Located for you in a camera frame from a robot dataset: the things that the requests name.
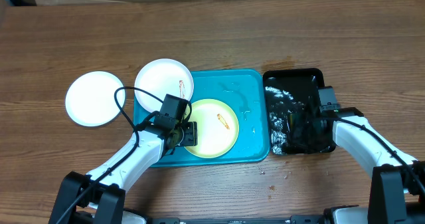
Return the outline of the yellow plate with food scrap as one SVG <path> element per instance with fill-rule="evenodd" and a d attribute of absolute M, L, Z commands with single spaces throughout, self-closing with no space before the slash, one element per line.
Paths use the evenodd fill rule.
<path fill-rule="evenodd" d="M 192 103 L 191 122 L 197 123 L 198 144 L 185 149 L 199 158 L 217 158 L 227 153 L 236 143 L 239 133 L 238 118 L 233 109 L 220 100 L 202 99 Z M 218 120 L 221 114 L 230 129 Z"/>

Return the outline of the white plate with red stain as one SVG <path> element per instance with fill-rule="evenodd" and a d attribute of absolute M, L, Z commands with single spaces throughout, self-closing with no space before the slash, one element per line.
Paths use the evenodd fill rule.
<path fill-rule="evenodd" d="M 164 101 L 167 94 L 190 100 L 194 80 L 189 69 L 177 60 L 161 58 L 146 64 L 137 74 L 135 88 Z"/>

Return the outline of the white plate with crumbs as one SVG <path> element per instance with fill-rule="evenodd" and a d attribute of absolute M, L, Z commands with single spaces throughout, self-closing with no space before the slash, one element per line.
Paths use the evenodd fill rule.
<path fill-rule="evenodd" d="M 105 71 L 93 71 L 77 78 L 65 97 L 69 117 L 87 127 L 102 126 L 111 122 L 126 101 L 122 81 Z"/>

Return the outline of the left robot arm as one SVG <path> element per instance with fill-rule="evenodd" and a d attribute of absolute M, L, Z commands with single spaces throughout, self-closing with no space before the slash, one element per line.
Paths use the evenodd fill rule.
<path fill-rule="evenodd" d="M 142 214 L 124 207 L 126 193 L 165 154 L 197 144 L 196 122 L 150 114 L 108 161 L 86 174 L 72 171 L 66 175 L 48 223 L 149 223 Z"/>

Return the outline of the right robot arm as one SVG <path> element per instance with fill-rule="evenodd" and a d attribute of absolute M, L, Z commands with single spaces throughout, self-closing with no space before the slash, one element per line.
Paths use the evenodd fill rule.
<path fill-rule="evenodd" d="M 303 110 L 288 115 L 288 128 L 293 144 L 334 143 L 371 177 L 367 207 L 331 207 L 317 223 L 424 222 L 424 162 L 382 137 L 358 109 Z"/>

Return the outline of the black rectangular water tray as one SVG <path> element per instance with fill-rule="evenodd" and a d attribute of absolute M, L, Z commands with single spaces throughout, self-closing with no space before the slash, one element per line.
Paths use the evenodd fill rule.
<path fill-rule="evenodd" d="M 306 113 L 321 116 L 318 89 L 325 87 L 318 68 L 269 70 L 263 75 L 264 98 L 268 116 L 270 150 L 286 156 L 330 153 L 332 151 L 297 151 L 288 144 L 288 115 Z"/>

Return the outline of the teal plastic tray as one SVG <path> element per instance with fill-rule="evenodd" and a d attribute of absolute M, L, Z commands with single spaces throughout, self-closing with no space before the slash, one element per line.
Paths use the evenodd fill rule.
<path fill-rule="evenodd" d="M 268 118 L 260 73 L 252 69 L 183 71 L 180 77 L 193 78 L 192 103 L 211 98 L 232 108 L 239 122 L 238 138 L 230 151 L 217 158 L 199 158 L 177 148 L 172 156 L 160 159 L 156 168 L 260 162 L 268 155 Z"/>

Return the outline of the orange food scrap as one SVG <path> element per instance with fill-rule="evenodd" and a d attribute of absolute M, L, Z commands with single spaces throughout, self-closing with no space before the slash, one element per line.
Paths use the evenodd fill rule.
<path fill-rule="evenodd" d="M 229 130 L 230 126 L 228 125 L 228 123 L 226 122 L 226 120 L 224 119 L 224 117 L 221 114 L 217 114 L 217 118 L 218 120 L 224 125 L 224 127 Z"/>

